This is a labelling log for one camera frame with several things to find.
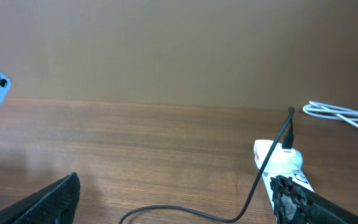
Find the white USB charger adapter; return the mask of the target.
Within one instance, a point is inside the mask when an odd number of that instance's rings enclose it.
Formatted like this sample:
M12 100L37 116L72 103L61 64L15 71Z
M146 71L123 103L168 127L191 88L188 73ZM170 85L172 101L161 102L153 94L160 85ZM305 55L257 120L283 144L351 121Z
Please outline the white USB charger adapter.
M303 157L297 149L275 149L270 156L264 172L273 174L287 174L294 170L300 170L303 165Z

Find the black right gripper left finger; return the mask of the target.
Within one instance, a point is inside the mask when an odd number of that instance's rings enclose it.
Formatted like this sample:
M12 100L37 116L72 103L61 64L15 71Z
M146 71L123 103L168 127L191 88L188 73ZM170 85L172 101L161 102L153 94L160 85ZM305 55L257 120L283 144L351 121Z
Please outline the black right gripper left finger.
M0 210L0 224L72 224L80 199L77 173Z

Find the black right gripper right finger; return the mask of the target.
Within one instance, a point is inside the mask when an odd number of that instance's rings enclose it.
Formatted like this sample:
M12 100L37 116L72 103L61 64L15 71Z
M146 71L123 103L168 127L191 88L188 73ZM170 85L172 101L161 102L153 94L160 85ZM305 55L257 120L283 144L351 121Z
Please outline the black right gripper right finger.
M273 213L278 224L358 224L358 216L278 175L270 179Z

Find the white power strip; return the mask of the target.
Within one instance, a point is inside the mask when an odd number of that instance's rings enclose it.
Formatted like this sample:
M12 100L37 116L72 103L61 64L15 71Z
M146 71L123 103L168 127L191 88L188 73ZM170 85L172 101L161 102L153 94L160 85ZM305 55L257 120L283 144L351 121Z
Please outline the white power strip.
M258 139L255 141L253 152L254 152L254 160L255 160L255 163L256 163L256 166L258 169L260 169L262 167L262 164L263 164L272 144L273 144L273 140ZM278 149L279 147L284 149L282 147L281 143L278 143L275 146L275 149ZM310 185L310 182L308 181L308 179L306 178L306 176L304 175L304 173L302 172L301 169L294 170L293 172L287 173L287 174L273 174L273 173L266 173L263 171L262 180L263 180L265 188L267 190L267 194L268 194L272 208L274 207L274 204L273 204L273 200L272 200L273 199L273 191L270 187L270 182L271 182L272 177L276 177L278 175L282 175L287 178L291 177L292 180L294 182L296 182L297 184L300 184L301 186L307 188L308 190L310 190L312 192L314 191Z

